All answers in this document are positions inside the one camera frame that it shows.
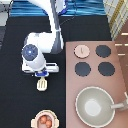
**white bowl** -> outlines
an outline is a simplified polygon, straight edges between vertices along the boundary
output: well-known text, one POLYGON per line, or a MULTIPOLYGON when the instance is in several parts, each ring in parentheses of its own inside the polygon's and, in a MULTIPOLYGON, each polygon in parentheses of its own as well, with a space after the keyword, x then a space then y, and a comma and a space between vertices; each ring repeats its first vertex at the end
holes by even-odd
POLYGON ((91 127, 105 127, 114 118, 115 109, 111 96, 99 87, 87 87, 76 98, 76 112, 79 118, 91 127))

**stove burner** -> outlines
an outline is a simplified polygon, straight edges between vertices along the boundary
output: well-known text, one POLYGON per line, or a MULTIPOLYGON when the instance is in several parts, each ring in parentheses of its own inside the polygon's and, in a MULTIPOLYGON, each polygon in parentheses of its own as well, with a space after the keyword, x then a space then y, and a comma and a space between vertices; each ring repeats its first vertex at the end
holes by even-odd
POLYGON ((87 76, 91 71, 91 68, 86 62, 79 62, 75 65, 75 72, 79 76, 87 76))
POLYGON ((100 57, 106 58, 111 54, 111 49, 106 45, 99 45, 96 48, 96 54, 100 57))
POLYGON ((103 76, 112 76, 115 72, 114 66, 109 62, 100 63, 98 70, 103 76))

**blue floor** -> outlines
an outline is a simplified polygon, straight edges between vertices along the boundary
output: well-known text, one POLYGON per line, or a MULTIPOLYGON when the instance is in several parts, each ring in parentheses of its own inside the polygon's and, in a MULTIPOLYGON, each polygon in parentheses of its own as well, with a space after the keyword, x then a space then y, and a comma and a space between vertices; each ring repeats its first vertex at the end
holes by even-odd
MULTIPOLYGON (((76 0, 77 11, 74 5, 72 0, 68 0, 68 10, 63 15, 106 15, 103 0, 76 0)), ((46 16, 46 14, 27 0, 14 0, 10 16, 46 16)))

